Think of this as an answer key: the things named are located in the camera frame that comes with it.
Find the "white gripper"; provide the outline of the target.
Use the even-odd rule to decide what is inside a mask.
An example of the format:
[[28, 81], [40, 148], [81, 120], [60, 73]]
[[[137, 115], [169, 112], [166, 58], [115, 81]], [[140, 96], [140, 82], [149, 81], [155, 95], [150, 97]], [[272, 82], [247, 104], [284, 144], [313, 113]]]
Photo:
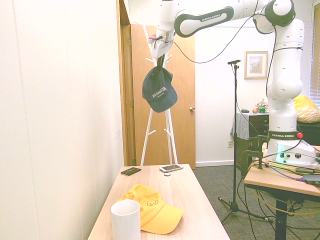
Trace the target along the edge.
[[157, 68], [166, 67], [166, 52], [173, 46], [173, 40], [165, 42], [163, 39], [150, 39], [151, 57], [157, 59]]

